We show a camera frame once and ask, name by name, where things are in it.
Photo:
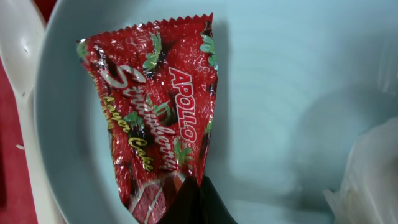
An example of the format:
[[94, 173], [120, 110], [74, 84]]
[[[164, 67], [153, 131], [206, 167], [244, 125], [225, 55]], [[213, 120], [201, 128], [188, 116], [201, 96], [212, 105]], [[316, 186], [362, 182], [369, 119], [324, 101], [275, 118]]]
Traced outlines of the white tissue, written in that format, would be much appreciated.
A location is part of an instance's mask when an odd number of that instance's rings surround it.
[[323, 193], [335, 223], [397, 224], [397, 118], [360, 135], [340, 189]]

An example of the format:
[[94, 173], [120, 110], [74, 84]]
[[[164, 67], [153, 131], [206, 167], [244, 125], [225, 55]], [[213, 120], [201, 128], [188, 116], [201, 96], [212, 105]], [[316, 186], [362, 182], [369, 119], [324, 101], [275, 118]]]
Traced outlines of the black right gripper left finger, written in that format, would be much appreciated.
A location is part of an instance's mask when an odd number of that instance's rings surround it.
[[196, 180], [188, 177], [158, 224], [198, 224], [199, 206], [200, 189]]

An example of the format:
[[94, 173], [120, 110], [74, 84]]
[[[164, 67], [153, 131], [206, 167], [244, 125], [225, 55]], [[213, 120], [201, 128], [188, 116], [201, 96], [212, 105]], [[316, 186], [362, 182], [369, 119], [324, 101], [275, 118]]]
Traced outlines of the red strawberry cake wrapper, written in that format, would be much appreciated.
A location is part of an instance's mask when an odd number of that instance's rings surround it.
[[157, 223], [187, 177], [201, 183], [218, 63], [212, 15], [148, 22], [76, 45], [108, 125], [122, 204]]

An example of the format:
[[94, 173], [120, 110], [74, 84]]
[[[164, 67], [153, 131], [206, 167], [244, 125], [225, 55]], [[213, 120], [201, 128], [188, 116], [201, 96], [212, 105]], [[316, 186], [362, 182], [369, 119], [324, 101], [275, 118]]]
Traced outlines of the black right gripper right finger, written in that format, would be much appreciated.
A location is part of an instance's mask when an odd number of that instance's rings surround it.
[[207, 176], [200, 187], [200, 216], [203, 224], [237, 224]]

